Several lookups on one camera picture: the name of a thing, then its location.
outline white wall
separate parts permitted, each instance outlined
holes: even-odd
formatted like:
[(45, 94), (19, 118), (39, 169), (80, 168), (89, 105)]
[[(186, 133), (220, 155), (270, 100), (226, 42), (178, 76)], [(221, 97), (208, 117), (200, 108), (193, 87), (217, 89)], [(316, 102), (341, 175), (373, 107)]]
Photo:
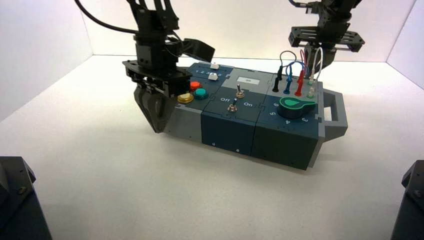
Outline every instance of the white wall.
[(424, 0), (416, 0), (387, 62), (424, 89)]
[(0, 36), (0, 121), (92, 55), (72, 0), (0, 0)]
[[(146, 0), (153, 8), (153, 0)], [(305, 15), (288, 0), (171, 0), (179, 16), (181, 38), (203, 40), (215, 57), (276, 59), (289, 49), (292, 26), (316, 26), (318, 15)], [(366, 41), (359, 53), (340, 51), (338, 61), (385, 62), (414, 0), (364, 0), (352, 10), (349, 30)], [(82, 0), (99, 19), (137, 29), (124, 0)], [(94, 54), (135, 55), (133, 36), (105, 29), (84, 18)]]

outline white wire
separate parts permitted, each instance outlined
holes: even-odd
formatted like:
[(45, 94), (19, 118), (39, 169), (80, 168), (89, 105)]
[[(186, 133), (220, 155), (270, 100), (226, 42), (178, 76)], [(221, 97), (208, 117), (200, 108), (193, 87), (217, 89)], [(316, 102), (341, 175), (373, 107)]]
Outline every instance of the white wire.
[(318, 81), (318, 78), (320, 78), (321, 70), (323, 69), (323, 59), (324, 59), (323, 48), (319, 47), (318, 50), (315, 52), (315, 56), (313, 57), (312, 74), (315, 74), (315, 65), (317, 64), (318, 51), (321, 52), (321, 59), (319, 60), (319, 72), (318, 72), (318, 76), (316, 77), (317, 81)]

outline small display screen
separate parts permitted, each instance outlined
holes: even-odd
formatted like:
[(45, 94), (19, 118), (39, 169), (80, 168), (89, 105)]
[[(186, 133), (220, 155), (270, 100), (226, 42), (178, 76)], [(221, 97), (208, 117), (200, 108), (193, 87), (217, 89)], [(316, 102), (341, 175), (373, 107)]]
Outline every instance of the small display screen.
[(244, 76), (239, 76), (237, 78), (237, 82), (242, 82), (242, 83), (246, 83), (246, 84), (259, 85), (260, 80), (259, 79), (248, 78), (248, 77), (244, 77)]

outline handle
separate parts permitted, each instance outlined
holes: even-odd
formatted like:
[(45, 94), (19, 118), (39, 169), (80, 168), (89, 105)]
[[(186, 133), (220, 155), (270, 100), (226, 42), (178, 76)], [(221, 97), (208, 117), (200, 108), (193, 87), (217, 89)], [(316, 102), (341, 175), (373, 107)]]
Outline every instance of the handle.
[(331, 121), (324, 120), (325, 142), (345, 135), (348, 129), (345, 102), (340, 92), (323, 89), (324, 108), (331, 108)]

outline yellow button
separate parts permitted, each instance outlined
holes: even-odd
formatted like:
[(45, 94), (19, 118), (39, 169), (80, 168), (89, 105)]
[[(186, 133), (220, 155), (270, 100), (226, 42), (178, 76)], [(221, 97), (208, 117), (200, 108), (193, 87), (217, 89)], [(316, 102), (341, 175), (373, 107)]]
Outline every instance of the yellow button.
[(176, 98), (176, 100), (182, 104), (188, 104), (189, 102), (193, 101), (193, 99), (194, 97), (191, 93), (181, 94)]

